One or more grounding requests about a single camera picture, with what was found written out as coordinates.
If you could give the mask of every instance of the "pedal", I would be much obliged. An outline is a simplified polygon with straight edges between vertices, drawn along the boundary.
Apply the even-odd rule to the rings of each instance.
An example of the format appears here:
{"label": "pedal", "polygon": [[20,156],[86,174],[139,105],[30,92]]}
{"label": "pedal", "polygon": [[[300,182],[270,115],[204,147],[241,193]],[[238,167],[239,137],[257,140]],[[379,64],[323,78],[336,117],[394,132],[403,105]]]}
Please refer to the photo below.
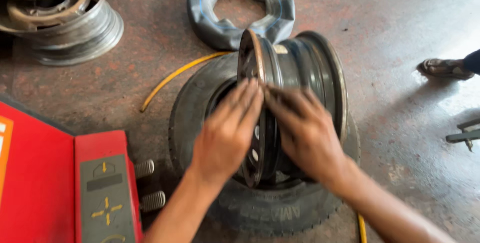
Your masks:
{"label": "pedal", "polygon": [[161,209],[165,205],[165,193],[163,191],[146,195],[141,199],[140,210],[143,212]]}
{"label": "pedal", "polygon": [[135,178],[139,179],[139,178],[146,177],[153,174],[155,165],[153,163],[153,160],[146,160],[144,162],[135,164],[134,168],[135,168]]}

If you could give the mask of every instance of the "blue line on inner tube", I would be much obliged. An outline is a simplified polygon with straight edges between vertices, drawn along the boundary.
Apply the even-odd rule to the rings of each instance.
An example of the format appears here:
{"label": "blue line on inner tube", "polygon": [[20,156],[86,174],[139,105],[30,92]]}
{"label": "blue line on inner tube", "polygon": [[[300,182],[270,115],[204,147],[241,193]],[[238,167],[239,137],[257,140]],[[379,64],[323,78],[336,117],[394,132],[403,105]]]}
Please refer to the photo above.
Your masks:
{"label": "blue line on inner tube", "polygon": [[[212,20],[210,20],[210,17],[208,17],[207,15],[205,15],[205,13],[203,13],[203,9],[201,8],[202,4],[202,0],[199,0],[200,1],[200,12],[204,15],[204,17],[206,17],[208,19],[208,21],[210,21],[210,23],[212,23],[214,26],[218,27],[218,28],[224,28],[224,29],[240,29],[238,27],[235,27],[235,26],[219,26],[217,24],[215,24],[214,22],[212,22]],[[280,15],[277,17],[277,19],[271,24],[269,25],[265,30],[259,30],[259,29],[256,29],[256,28],[251,28],[251,30],[255,31],[255,32],[259,32],[259,33],[264,33],[266,32],[267,30],[269,30],[271,27],[273,27],[273,25],[275,25],[279,20],[280,18],[282,17],[282,2],[280,0],[278,0],[279,4],[280,4]]]}

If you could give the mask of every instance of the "stained floor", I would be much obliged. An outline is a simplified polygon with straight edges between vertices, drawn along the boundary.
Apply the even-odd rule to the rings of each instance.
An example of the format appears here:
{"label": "stained floor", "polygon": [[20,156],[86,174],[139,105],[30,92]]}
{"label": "stained floor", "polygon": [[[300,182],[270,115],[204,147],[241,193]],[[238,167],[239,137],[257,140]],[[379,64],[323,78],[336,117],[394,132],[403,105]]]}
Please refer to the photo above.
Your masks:
{"label": "stained floor", "polygon": [[[0,92],[79,134],[125,129],[134,161],[157,166],[141,192],[177,183],[167,128],[177,93],[193,68],[163,88],[147,112],[144,98],[169,73],[213,50],[192,32],[185,0],[107,0],[125,22],[117,47],[91,62],[64,68],[35,64],[15,50],[0,54]],[[447,144],[456,125],[480,117],[480,77],[428,79],[425,58],[463,58],[480,46],[480,0],[295,0],[292,36],[315,30],[343,60],[349,107],[357,120],[361,167],[462,242],[480,234],[480,143]],[[264,10],[248,0],[222,0],[219,17],[251,21]],[[149,223],[154,215],[146,216]],[[369,229],[370,242],[379,238]],[[321,226],[284,238],[239,234],[206,221],[198,242],[357,242],[353,211],[342,206]]]}

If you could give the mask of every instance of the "hand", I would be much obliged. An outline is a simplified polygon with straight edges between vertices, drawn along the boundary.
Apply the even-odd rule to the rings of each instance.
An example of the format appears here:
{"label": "hand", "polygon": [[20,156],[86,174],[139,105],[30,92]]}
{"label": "hand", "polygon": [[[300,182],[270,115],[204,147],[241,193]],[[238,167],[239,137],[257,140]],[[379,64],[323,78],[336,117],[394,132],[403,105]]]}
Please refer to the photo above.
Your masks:
{"label": "hand", "polygon": [[265,102],[276,117],[282,148],[311,178],[337,194],[351,161],[343,153],[332,116],[311,89],[267,87]]}
{"label": "hand", "polygon": [[205,121],[190,166],[203,182],[221,188],[237,171],[250,148],[263,98],[258,81],[245,79]]}

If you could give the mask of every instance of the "foot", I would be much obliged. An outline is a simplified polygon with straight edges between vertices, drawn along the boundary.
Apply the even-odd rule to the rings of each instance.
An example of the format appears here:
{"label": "foot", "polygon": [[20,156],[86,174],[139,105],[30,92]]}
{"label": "foot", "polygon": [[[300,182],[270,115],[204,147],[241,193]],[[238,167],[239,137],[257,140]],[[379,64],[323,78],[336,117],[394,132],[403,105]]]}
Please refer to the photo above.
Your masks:
{"label": "foot", "polygon": [[463,60],[427,59],[419,65],[425,74],[435,77],[453,77],[467,80],[475,74],[463,68]]}

